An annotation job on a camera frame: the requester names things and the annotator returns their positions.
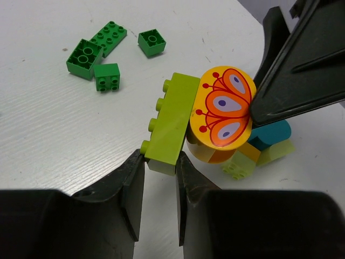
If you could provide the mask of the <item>lime long lego brick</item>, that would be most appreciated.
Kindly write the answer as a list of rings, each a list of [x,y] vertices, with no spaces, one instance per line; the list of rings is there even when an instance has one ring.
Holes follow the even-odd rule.
[[[148,125],[150,140],[140,148],[150,170],[175,175],[199,82],[197,77],[180,73],[164,81],[164,97],[156,103],[158,115]]]

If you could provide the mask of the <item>orange butterfly round lego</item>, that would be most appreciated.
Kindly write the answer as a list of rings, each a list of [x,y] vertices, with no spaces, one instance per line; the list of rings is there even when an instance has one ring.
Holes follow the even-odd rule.
[[[217,66],[202,75],[187,131],[188,149],[198,160],[222,163],[247,142],[256,91],[251,77],[236,67]]]

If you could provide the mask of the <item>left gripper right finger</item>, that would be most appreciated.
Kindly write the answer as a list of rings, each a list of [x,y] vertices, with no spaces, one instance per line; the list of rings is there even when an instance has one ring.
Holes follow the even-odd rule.
[[[220,187],[198,171],[184,151],[180,151],[178,156],[175,175],[178,238],[179,246],[183,246],[187,227],[188,204],[197,204],[205,192],[213,189],[220,190]]]

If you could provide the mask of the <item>pale yellow orange lego stack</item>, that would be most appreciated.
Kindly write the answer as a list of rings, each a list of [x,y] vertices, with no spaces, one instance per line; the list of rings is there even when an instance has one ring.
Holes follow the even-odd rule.
[[[257,166],[264,166],[281,159],[295,150],[290,139],[274,144],[263,151],[258,150],[248,142],[236,149],[232,156],[221,164],[220,168],[235,180],[251,176]]]

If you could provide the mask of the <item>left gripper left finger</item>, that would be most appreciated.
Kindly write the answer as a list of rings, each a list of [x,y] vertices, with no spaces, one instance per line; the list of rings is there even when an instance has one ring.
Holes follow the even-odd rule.
[[[144,176],[143,155],[135,150],[117,169],[73,194],[81,221],[77,258],[133,258]]]

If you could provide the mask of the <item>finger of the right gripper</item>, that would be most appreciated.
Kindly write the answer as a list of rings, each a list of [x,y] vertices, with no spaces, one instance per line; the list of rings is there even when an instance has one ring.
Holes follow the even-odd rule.
[[[344,1],[296,1],[298,22],[250,105],[264,126],[344,101]]]
[[[290,36],[289,29],[279,6],[268,10],[263,19],[263,29],[265,37],[265,46],[263,59],[260,68],[254,77],[254,83],[257,89],[264,80],[274,60]]]

